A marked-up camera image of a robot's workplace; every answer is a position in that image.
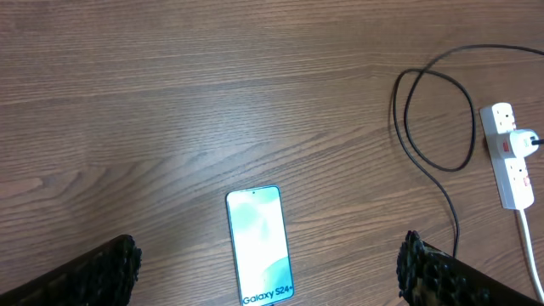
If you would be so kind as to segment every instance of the power strip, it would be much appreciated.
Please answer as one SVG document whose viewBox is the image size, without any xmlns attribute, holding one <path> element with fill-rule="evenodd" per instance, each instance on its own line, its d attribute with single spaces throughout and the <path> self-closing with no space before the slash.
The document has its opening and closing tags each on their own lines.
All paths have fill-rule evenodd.
<svg viewBox="0 0 544 306">
<path fill-rule="evenodd" d="M 481 109 L 479 114 L 484 125 L 502 206 L 507 209 L 523 210 L 535 201 L 525 159 L 502 158 L 499 151 L 508 151 L 512 148 L 497 142 L 498 134 L 516 129 L 512 106 L 509 103 L 497 103 Z"/>
</svg>

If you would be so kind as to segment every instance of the wood grain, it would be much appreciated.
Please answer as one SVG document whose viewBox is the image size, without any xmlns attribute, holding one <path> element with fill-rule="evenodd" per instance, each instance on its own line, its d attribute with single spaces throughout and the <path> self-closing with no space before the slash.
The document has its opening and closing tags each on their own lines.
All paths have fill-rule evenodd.
<svg viewBox="0 0 544 306">
<path fill-rule="evenodd" d="M 453 229 L 394 134 L 394 79 L 458 45 L 544 49 L 542 13 L 539 0 L 0 0 L 0 292 L 127 233 L 144 251 L 131 305 L 237 305 L 224 196 L 278 184 L 297 287 L 285 305 L 403 304 L 405 232 L 449 252 Z M 543 68 L 499 50 L 437 66 L 477 108 L 509 101 L 539 133 Z M 424 77 L 410 119 L 432 160 L 462 161 L 457 89 Z M 537 199 L 543 154 L 528 160 Z M 432 173 L 456 205 L 459 258 L 534 298 L 479 120 L 468 167 Z M 540 271 L 543 218 L 537 201 Z"/>
</svg>

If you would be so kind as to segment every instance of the black cable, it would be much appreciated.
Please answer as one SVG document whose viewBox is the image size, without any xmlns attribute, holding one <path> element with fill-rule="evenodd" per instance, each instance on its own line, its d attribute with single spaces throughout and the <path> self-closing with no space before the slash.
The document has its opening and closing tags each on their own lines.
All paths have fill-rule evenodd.
<svg viewBox="0 0 544 306">
<path fill-rule="evenodd" d="M 427 170 L 425 170 L 425 168 L 423 168 L 423 166 L 419 162 L 417 162 L 416 158 L 408 151 L 408 148 L 406 148 L 406 144 L 405 144 L 404 140 L 402 139 L 402 135 L 400 134 L 399 121 L 397 119 L 397 93 L 399 91 L 400 81 L 402 80 L 403 76 L 405 74 L 407 74 L 407 73 L 417 72 L 418 74 L 417 74 L 416 80 L 414 80 L 413 84 L 411 85 L 411 89 L 410 89 L 410 92 L 408 93 L 408 97 L 406 98 L 406 103 L 405 103 L 404 121 L 405 121 L 406 137 L 408 138 L 408 141 L 410 142 L 410 145 L 414 149 L 414 151 L 427 164 L 431 165 L 432 167 L 435 167 L 435 168 L 437 168 L 439 170 L 446 171 L 446 172 L 455 172 L 455 171 L 459 171 L 459 170 L 463 169 L 470 162 L 470 159 L 472 158 L 472 155 L 473 155 L 473 152 L 474 152 L 474 144 L 476 142 L 476 122 L 475 122 L 475 119 L 474 119 L 475 115 L 474 115 L 473 102 L 472 102 L 472 99 L 470 98 L 470 95 L 468 94 L 467 90 L 458 81 L 456 81 L 453 77 L 447 76 L 447 75 L 445 75 L 443 73 L 440 73 L 440 72 L 437 72 L 437 71 L 431 71 L 430 69 L 439 60 L 442 60 L 443 58 L 445 58 L 445 57 L 447 57 L 447 56 L 449 56 L 449 55 L 451 55 L 453 53 L 460 52 L 460 51 L 463 51 L 463 50 L 476 49 L 476 48 L 503 48 L 503 49 L 525 51 L 525 52 L 530 52 L 530 53 L 533 53 L 533 54 L 544 55 L 544 52 L 541 51 L 541 50 L 536 50 L 536 49 L 533 49 L 533 48 L 526 48 L 526 47 L 519 47 L 519 46 L 503 45 L 503 44 L 475 44 L 475 45 L 461 46 L 461 47 L 453 48 L 453 49 L 451 49 L 451 50 L 449 50 L 447 52 L 444 52 L 441 55 L 435 57 L 433 60 L 428 62 L 428 64 L 426 64 L 425 67 L 423 67 L 422 69 L 411 68 L 411 69 L 406 69 L 405 71 L 402 71 L 399 74 L 399 76 L 397 76 L 397 80 L 395 81 L 394 86 L 393 86 L 393 121 L 394 121 L 395 131 L 397 132 L 397 136 L 399 137 L 400 145 L 402 146 L 402 149 L 405 151 L 406 155 L 411 159 L 411 161 L 425 175 L 427 175 L 433 181 L 433 183 L 435 183 L 437 185 L 437 187 L 440 189 L 440 191 L 442 191 L 442 193 L 444 194 L 445 199 L 448 201 L 448 204 L 450 205 L 451 213 L 453 214 L 453 219 L 455 221 L 455 226 L 456 226 L 456 235 L 455 235 L 455 238 L 454 238 L 454 241 L 453 241 L 453 257 L 457 256 L 457 248 L 459 247 L 459 220 L 457 218 L 456 209 L 454 208 L 453 203 L 451 202 L 450 196 L 445 191 L 444 186 L 442 186 L 442 184 L 440 184 L 440 182 L 436 178 L 434 178 Z M 419 150 L 416 143 L 414 142 L 414 139 L 411 137 L 410 127 L 408 125 L 408 110 L 410 109 L 411 98 L 414 95 L 414 92 L 416 91 L 416 86 L 419 83 L 419 81 L 421 80 L 421 78 L 423 77 L 423 75 L 426 74 L 426 73 L 437 76 L 437 77 L 440 77 L 440 78 L 452 83 L 457 88 L 459 88 L 462 91 L 462 93 L 465 95 L 465 97 L 467 98 L 467 102 L 468 102 L 468 105 L 470 107 L 470 112 L 471 112 L 471 116 L 472 116 L 473 127 L 472 127 L 472 135 L 471 135 L 471 138 L 470 138 L 470 145 L 468 147 L 467 157 L 465 157 L 465 160 L 461 163 L 461 165 L 459 167 L 454 167 L 454 168 L 442 167 L 442 166 L 436 164 L 435 162 L 430 161 Z"/>
</svg>

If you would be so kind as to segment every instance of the phone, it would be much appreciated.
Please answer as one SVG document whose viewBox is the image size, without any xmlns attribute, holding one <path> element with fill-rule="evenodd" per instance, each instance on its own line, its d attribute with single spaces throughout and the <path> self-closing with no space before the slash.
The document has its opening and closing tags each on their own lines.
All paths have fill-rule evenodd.
<svg viewBox="0 0 544 306">
<path fill-rule="evenodd" d="M 278 186 L 227 195 L 242 305 L 271 305 L 295 293 Z"/>
</svg>

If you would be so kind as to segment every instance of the white cable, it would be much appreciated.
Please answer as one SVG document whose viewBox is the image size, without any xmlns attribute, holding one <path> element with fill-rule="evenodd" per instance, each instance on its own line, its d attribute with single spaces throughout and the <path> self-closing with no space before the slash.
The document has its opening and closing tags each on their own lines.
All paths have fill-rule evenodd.
<svg viewBox="0 0 544 306">
<path fill-rule="evenodd" d="M 527 258 L 529 259 L 530 276 L 535 284 L 536 294 L 541 303 L 544 303 L 544 292 L 542 291 L 541 281 L 538 278 L 538 272 L 536 271 L 535 256 L 533 255 L 533 246 L 530 242 L 529 225 L 527 224 L 527 218 L 523 209 L 518 210 L 519 219 L 521 219 L 521 226 L 524 228 L 525 238 L 525 251 L 527 252 Z"/>
</svg>

